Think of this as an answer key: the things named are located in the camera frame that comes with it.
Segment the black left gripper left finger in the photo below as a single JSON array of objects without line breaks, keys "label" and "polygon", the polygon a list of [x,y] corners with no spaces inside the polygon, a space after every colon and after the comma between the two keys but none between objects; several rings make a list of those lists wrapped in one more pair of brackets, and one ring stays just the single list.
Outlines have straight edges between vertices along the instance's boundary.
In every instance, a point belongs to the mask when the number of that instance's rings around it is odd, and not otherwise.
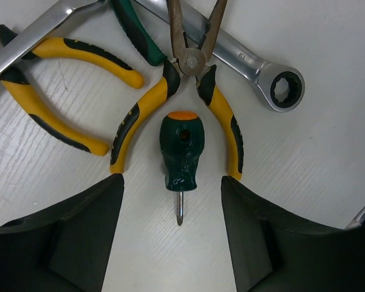
[{"label": "black left gripper left finger", "polygon": [[101,291],[124,178],[0,226],[0,291]]}]

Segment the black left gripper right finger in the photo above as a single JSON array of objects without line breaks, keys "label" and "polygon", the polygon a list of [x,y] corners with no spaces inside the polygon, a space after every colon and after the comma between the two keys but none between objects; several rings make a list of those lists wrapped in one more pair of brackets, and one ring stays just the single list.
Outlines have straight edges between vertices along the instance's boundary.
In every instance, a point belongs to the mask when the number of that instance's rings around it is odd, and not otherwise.
[{"label": "black left gripper right finger", "polygon": [[333,228],[230,176],[221,203],[238,291],[365,291],[365,207],[347,228]]}]

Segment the green stubby Phillips screwdriver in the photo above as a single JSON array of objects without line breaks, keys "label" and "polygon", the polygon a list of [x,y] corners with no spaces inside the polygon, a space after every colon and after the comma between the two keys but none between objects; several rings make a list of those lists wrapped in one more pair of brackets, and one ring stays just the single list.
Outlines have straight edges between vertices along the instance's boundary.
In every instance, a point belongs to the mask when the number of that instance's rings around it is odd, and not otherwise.
[{"label": "green stubby Phillips screwdriver", "polygon": [[184,193],[197,188],[196,172],[204,150],[204,126],[191,111],[168,113],[162,122],[159,144],[166,169],[165,187],[176,193],[176,222],[184,220]]}]

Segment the yellow needle-nose pliers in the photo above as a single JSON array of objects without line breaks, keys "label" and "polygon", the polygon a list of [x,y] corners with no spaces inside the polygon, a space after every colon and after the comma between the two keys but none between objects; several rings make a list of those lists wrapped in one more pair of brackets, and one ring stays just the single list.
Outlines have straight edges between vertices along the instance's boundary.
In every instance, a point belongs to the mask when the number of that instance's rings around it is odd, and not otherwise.
[{"label": "yellow needle-nose pliers", "polygon": [[243,136],[234,112],[217,87],[217,67],[207,65],[215,47],[226,4],[226,1],[215,3],[200,44],[198,47],[189,47],[183,28],[181,3],[168,2],[174,61],[164,61],[161,79],[134,104],[120,123],[111,150],[109,170],[112,174],[124,172],[127,151],[135,132],[148,116],[176,94],[181,77],[186,75],[196,78],[198,96],[217,118],[225,133],[228,175],[237,180],[241,179],[244,158]]}]

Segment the green handled pliers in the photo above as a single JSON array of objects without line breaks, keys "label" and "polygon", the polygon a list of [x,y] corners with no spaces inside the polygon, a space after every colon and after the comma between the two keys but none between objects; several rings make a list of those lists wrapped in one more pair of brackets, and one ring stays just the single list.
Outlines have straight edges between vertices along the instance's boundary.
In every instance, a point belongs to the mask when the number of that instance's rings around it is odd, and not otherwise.
[{"label": "green handled pliers", "polygon": [[130,0],[111,0],[112,10],[132,45],[150,66],[160,66],[167,58],[143,27]]}]

